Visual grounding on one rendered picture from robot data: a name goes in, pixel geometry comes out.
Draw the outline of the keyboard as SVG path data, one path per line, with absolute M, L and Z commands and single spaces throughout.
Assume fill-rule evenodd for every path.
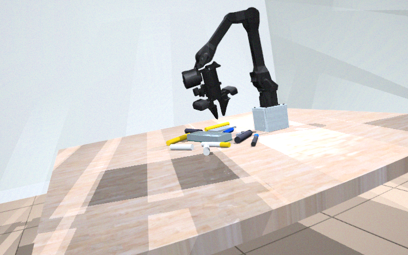
M 228 142 L 232 140 L 232 133 L 197 131 L 186 134 L 188 141 L 195 142 Z

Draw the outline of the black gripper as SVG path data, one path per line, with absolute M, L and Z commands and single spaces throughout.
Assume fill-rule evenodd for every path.
M 228 94 L 236 95 L 238 94 L 238 89 L 235 86 L 226 86 L 221 89 L 221 84 L 222 83 L 219 80 L 211 83 L 204 83 L 203 87 L 206 88 L 207 92 L 205 95 L 208 98 L 205 100 L 199 99 L 193 102 L 193 108 L 199 111 L 203 111 L 208 108 L 214 117 L 218 119 L 217 105 L 215 105 L 213 102 L 218 100 L 220 103 L 221 113 L 223 116 L 225 116 L 226 108 L 230 100 Z

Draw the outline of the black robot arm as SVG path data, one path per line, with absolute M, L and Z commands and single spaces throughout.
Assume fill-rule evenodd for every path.
M 200 85 L 201 81 L 211 83 L 218 80 L 216 68 L 221 65 L 216 61 L 213 61 L 210 65 L 205 66 L 205 64 L 212 61 L 220 41 L 231 25 L 239 23 L 243 24 L 248 34 L 249 47 L 253 60 L 253 72 L 249 74 L 251 83 L 260 93 L 260 107 L 280 106 L 276 92 L 278 90 L 278 84 L 271 79 L 270 73 L 264 63 L 259 36 L 260 14 L 258 9 L 254 7 L 249 7 L 243 11 L 228 13 L 224 17 L 210 40 L 196 53 L 194 69 L 181 72 L 183 84 L 185 88 L 188 89 Z M 199 70 L 204 66 L 204 69 Z M 193 88 L 193 93 L 195 96 L 205 97 L 205 94 L 207 94 L 206 88 L 203 87 L 203 84 L 200 86 L 200 88 Z

